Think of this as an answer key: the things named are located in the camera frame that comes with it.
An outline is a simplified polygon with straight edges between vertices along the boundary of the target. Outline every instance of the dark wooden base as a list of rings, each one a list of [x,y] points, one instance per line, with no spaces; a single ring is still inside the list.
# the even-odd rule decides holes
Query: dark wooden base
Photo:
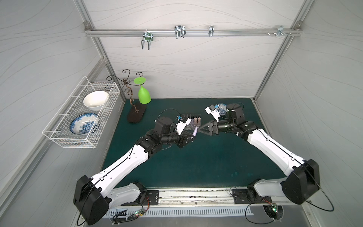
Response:
[[[142,116],[144,115],[144,112],[146,110],[146,104],[141,104],[139,102],[134,104],[136,106],[136,109],[138,112],[135,112],[135,108],[131,106],[131,109],[127,115],[127,121],[130,123],[138,123],[141,121]]]

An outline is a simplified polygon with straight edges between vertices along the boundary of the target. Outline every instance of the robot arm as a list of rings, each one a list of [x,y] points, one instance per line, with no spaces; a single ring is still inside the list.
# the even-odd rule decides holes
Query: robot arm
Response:
[[[127,174],[161,150],[163,144],[183,148],[194,136],[184,128],[190,123],[186,116],[178,117],[178,125],[167,117],[156,120],[155,128],[140,137],[133,147],[108,168],[88,178],[82,176],[76,185],[73,203],[88,225],[99,221],[109,209],[128,202],[141,203],[146,188],[139,182],[114,189]]]
[[[226,117],[224,120],[208,122],[198,131],[207,135],[218,135],[220,132],[236,134],[261,150],[287,176],[282,179],[257,179],[252,182],[248,186],[248,197],[252,202],[273,195],[285,196],[296,204],[302,204],[319,190],[319,165],[314,160],[305,161],[276,142],[253,121],[246,121],[242,107],[238,104],[227,105]]]

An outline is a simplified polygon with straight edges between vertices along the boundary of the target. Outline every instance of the white wall panel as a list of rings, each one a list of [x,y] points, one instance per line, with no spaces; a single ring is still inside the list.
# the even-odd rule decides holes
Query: white wall panel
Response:
[[[289,28],[303,0],[86,0],[97,29]],[[275,37],[104,37],[118,77],[145,73],[152,98],[232,98],[255,95],[282,40]]]
[[[85,174],[91,177],[99,172],[120,118],[121,104],[119,97],[96,149],[65,149],[52,142],[0,226],[72,226],[77,214],[73,204],[76,182]]]
[[[100,59],[72,0],[0,1],[0,192]]]
[[[150,51],[138,37],[104,37],[119,78],[142,71],[151,98],[252,97],[276,55],[275,37],[159,37]]]
[[[98,29],[290,27],[303,0],[85,0]]]
[[[302,29],[257,103],[277,141],[318,162],[335,206],[313,208],[321,226],[362,226],[363,1],[316,0]]]

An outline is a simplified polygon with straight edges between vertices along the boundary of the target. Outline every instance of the aluminum rail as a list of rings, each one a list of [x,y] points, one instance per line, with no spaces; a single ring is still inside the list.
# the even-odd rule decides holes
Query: aluminum rail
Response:
[[[88,37],[142,37],[150,32],[154,37],[175,37],[174,29],[94,29],[85,31]],[[185,29],[185,37],[208,37],[209,29]],[[300,36],[302,30],[283,29],[288,36]],[[213,36],[275,36],[278,29],[214,29]]]

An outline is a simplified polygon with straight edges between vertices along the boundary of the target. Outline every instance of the black mounting plate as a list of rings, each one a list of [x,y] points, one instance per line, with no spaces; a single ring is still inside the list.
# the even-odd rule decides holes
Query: black mounting plate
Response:
[[[233,201],[235,204],[250,204],[252,203],[251,201],[249,201],[247,199],[247,191],[248,189],[232,189],[231,190],[231,194],[233,196]],[[267,201],[269,201],[270,203],[272,203],[271,197],[268,196],[265,198]],[[260,201],[260,202],[253,202],[253,203],[267,203],[265,201]]]
[[[150,205],[158,205],[159,204],[159,190],[147,190],[146,191],[146,197],[149,197]],[[124,203],[122,206],[139,206],[137,202],[131,202],[131,203]],[[147,207],[147,199],[144,200],[144,202],[141,203],[144,207]]]

